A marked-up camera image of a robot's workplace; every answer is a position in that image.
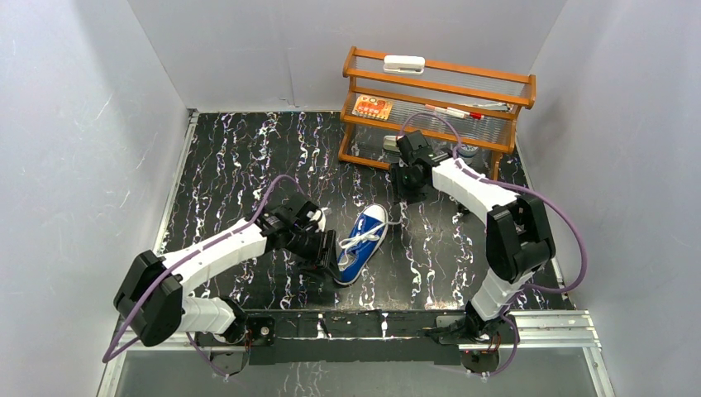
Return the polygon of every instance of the shoe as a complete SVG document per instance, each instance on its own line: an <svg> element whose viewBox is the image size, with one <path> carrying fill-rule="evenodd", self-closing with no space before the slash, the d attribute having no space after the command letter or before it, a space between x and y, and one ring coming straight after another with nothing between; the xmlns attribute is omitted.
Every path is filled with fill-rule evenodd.
<svg viewBox="0 0 701 397"><path fill-rule="evenodd" d="M379 204L370 205L358 215L350 235L341 241L343 252L338 257L341 278L335 282L351 285L358 280L360 272L387 235L387 218L387 211Z"/></svg>

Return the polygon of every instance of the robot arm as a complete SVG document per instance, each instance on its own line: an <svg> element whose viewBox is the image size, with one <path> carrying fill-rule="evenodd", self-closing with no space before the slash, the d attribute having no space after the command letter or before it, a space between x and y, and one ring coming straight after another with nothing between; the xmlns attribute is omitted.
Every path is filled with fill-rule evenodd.
<svg viewBox="0 0 701 397"><path fill-rule="evenodd" d="M124 318L156 278L177 266L131 322L145 346L155 346L175 332L212 332L230 343L239 342L247 332L243 309L228 297L196 298L193 292L224 270L266 252L285 248L300 258L301 272L339 277L336 233L324 231L323 212L301 194L277 207L266 207L253 224L240 230L249 220L240 219L216 236L162 257L152 251L136 257L114 299Z"/></svg>
<svg viewBox="0 0 701 397"><path fill-rule="evenodd" d="M500 314L533 272L556 253L545 205L535 197L481 182L462 159L434 151L421 132L397 141L406 166L392 165L397 199L416 202L430 186L449 194L486 226L489 270L466 305L465 328L472 337L500 323Z"/></svg>

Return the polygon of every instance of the wooden shelf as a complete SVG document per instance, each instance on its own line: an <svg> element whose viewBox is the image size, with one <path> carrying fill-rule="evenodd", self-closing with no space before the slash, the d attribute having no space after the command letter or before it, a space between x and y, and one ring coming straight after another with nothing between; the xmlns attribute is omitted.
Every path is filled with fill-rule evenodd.
<svg viewBox="0 0 701 397"><path fill-rule="evenodd" d="M512 74L496 70L480 69L471 66L455 65L436 60L426 60L426 68L421 75L388 74L383 71L384 57L387 54L377 51L359 50L351 47L343 65L343 75L350 80L346 102L341 110L341 120L346 123L346 135L339 150L339 160L350 161L371 167L388 169L389 164L350 155L347 152L355 125L377 127L397 132L402 124L417 112L431 112L426 105L439 108L457 108L466 112L479 113L484 117L458 118L442 115L460 134L460 140L467 145L478 146L492 151L492 177L498 173L498 162L503 153L513 152L516 144L516 122L521 108L531 108L536 101L536 76ZM394 93L385 89L359 86L359 81L373 80L386 84L399 84L403 92L412 91L415 95ZM430 98L426 92L448 93L450 99ZM393 101L392 111L387 120L376 120L353 113L355 101L360 95L387 98ZM477 108L464 103L498 102L510 106L509 112L498 112ZM407 126L428 137L455 142L455 135L445 124L433 117L415 117Z"/></svg>

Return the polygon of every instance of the black table surface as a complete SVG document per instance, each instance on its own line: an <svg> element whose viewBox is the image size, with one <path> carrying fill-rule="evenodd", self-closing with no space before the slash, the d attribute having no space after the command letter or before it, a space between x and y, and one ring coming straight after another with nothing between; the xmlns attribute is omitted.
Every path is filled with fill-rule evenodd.
<svg viewBox="0 0 701 397"><path fill-rule="evenodd" d="M423 203L392 205L389 175L382 170L339 162L343 137L338 112L204 113L199 116L169 224L161 246L177 251L232 226L250 213L277 175L293 176L304 193L330 209L327 228L348 235L368 205L385 206L392 226L380 249L349 287L301 276L291 255L275 251L242 262L198 289L198 296L229 296L244 309L460 309L487 272L484 225L458 212L447 195L429 194ZM351 149L383 156L382 135L360 128ZM489 173L487 151L473 166ZM518 154L506 155L499 178L526 184ZM279 203L283 182L271 196ZM548 264L534 280L557 286ZM524 291L515 309L572 309L560 295Z"/></svg>

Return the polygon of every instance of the white shoelace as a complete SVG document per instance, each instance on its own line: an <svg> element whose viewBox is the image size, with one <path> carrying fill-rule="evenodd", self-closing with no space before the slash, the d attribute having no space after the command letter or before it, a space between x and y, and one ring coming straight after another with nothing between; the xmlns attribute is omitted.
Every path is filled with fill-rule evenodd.
<svg viewBox="0 0 701 397"><path fill-rule="evenodd" d="M401 222L381 222L380 224L376 225L369 231L359 234L357 236L353 237L348 237L344 238L343 240L338 242L338 245L341 246L341 249L343 250L343 258L341 259L340 262L338 262L338 267L343 270L346 266L348 266L348 262L350 261L349 259L349 254L348 250L353 248L354 246L357 246L358 244L361 244L363 242L376 242L379 240L379 236L375 234L379 229L389 226L389 225L400 225L402 224Z"/></svg>

